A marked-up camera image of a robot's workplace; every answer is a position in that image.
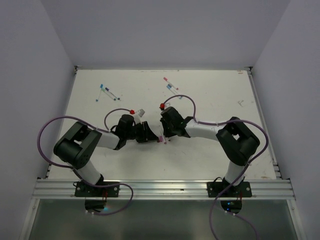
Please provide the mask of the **purple capped marker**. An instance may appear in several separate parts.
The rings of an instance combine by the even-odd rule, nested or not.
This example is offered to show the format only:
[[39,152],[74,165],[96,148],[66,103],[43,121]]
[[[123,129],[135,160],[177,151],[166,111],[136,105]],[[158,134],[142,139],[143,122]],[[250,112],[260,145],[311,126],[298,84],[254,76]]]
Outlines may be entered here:
[[159,141],[162,142],[163,144],[167,144],[167,139],[165,137],[164,131],[162,129],[160,129],[160,137],[159,137]]

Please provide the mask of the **pink capped marker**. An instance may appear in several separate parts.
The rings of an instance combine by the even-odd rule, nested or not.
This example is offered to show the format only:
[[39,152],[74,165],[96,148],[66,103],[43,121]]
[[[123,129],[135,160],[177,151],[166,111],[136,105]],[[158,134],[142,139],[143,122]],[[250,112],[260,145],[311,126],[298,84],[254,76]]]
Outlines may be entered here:
[[172,82],[170,82],[166,77],[163,77],[163,79],[175,90],[179,90],[178,87],[176,87]]

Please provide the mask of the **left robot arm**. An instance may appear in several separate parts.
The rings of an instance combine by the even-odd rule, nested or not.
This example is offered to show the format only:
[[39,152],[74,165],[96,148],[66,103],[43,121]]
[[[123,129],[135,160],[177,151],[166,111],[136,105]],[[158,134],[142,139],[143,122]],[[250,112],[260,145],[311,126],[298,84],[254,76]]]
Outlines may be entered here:
[[87,192],[96,197],[103,193],[104,177],[91,161],[95,149],[117,151],[131,140],[144,144],[157,142],[159,137],[152,132],[147,121],[140,121],[139,115],[122,115],[114,129],[107,133],[77,121],[55,144],[53,153],[87,182]]

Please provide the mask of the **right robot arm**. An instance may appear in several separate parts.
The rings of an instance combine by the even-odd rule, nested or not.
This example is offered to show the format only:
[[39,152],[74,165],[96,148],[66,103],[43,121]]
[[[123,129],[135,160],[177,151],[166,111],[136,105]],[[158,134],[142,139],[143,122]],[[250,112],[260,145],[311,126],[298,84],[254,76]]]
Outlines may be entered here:
[[229,159],[227,172],[222,179],[223,192],[235,196],[244,180],[243,170],[260,146],[258,137],[237,117],[232,117],[225,125],[197,123],[192,116],[183,118],[174,107],[161,112],[160,122],[167,138],[203,138],[220,143]]

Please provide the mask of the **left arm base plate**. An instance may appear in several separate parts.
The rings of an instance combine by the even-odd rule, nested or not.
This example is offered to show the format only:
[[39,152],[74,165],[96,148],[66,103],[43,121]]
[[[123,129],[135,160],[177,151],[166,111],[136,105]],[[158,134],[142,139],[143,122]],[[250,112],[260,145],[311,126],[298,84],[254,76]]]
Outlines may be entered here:
[[75,197],[86,197],[86,198],[117,198],[119,196],[120,187],[93,187],[85,184],[82,181],[76,181],[73,183],[75,187]]

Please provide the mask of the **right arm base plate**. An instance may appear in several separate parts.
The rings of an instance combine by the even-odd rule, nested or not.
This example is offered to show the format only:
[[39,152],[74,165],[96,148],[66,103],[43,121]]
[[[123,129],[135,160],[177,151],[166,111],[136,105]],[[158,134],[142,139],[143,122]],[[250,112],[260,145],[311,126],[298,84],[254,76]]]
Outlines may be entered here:
[[[209,198],[216,198],[227,186],[228,182],[209,181],[206,183],[206,190]],[[253,196],[251,185],[248,181],[242,181],[240,184],[225,190],[220,198],[251,198]]]

